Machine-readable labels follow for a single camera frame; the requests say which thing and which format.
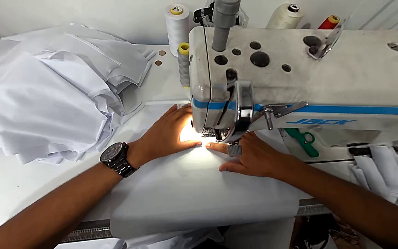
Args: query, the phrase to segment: watch face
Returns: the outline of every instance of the watch face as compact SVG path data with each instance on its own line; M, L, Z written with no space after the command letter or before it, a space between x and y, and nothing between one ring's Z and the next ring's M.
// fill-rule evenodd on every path
M112 160L115 156L117 156L119 154L119 152L121 151L122 147L123 147L122 143L116 143L116 144L110 145L110 147L108 147L102 153L100 161L101 162L107 162L109 160Z

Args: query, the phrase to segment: black wristwatch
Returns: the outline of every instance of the black wristwatch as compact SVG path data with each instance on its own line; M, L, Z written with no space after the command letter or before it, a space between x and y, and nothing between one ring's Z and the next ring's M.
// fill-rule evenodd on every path
M99 160L120 176L126 178L137 170L127 161L127 151L128 144L126 143L112 144L104 150Z

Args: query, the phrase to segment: yellow spool cap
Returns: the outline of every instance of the yellow spool cap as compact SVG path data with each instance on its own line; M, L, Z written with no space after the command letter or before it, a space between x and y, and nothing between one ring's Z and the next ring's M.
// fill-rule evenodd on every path
M332 23L332 24L338 24L339 21L340 21L340 18L339 18L337 15L330 15L330 16L328 17L328 20L329 20L329 22Z
M180 15L180 14L184 13L184 10L179 6L174 6L174 7L171 7L171 13L173 15Z
M188 55L188 53L190 52L190 44L188 44L188 42L183 42L179 44L179 47L177 49L180 54Z

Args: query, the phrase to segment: jack logo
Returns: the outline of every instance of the jack logo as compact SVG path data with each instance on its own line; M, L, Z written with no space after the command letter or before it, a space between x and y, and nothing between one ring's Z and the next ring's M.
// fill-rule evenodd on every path
M324 120L324 119L306 119L306 118L304 118L304 119L301 119L301 120L296 121L296 122L287 122L287 124L303 124L303 125L315 125L315 124L318 124L318 125L344 125L344 124L346 124L346 123L354 122L354 121L357 121L357 120L346 120L346 119L344 119L344 120L341 120L341 119L327 119L327 120Z

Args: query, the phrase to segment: industrial sewing machine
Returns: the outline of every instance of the industrial sewing machine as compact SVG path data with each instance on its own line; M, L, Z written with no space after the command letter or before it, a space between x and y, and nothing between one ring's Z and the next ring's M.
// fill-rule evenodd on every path
M274 127L326 147L398 141L398 31L231 28L221 52L214 36L190 32L193 126L233 156L244 133Z

